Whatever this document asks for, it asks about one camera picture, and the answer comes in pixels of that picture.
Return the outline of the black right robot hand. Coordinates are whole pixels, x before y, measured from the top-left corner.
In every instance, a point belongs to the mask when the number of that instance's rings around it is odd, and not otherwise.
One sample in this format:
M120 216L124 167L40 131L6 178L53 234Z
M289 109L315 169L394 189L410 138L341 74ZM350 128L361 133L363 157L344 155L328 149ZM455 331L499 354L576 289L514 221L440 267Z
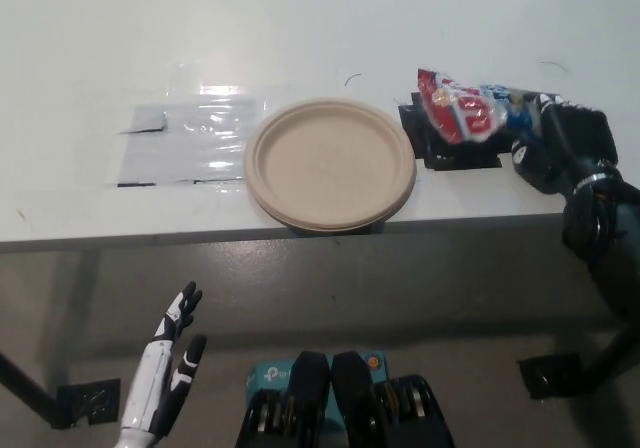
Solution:
M533 125L514 140L515 172L537 191L571 197L604 179L619 179L618 153L604 112L540 93L529 104Z

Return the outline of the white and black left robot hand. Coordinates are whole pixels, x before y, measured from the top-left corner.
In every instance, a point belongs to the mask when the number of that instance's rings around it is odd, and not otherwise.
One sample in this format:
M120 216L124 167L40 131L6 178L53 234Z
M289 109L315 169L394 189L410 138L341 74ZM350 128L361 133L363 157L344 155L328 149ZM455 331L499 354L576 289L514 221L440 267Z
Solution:
M185 404L207 338L197 334L172 366L172 350L194 320L202 291L194 281L183 288L163 314L145 346L120 422L117 448L154 447L168 437Z

